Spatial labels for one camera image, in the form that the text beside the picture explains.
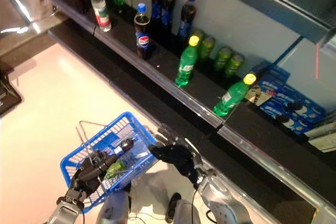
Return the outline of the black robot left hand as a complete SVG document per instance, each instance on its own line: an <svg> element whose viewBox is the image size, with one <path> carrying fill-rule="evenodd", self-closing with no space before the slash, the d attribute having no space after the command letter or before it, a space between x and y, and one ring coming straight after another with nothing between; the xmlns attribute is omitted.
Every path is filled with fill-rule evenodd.
<svg viewBox="0 0 336 224"><path fill-rule="evenodd" d="M102 152L92 153L85 158L70 182L70 194L81 203L93 194L100 186L108 168L117 161L116 154L108 155Z"/></svg>

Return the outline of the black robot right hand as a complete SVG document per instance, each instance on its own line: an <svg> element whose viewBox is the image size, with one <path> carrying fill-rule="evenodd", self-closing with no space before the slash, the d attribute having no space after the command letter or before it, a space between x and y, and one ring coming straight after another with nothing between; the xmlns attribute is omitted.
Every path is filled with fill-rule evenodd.
<svg viewBox="0 0 336 224"><path fill-rule="evenodd" d="M199 173L196 166L202 163L200 154L166 124L161 124L155 135L156 143L150 144L151 154L168 164L172 164L179 173L196 186Z"/></svg>

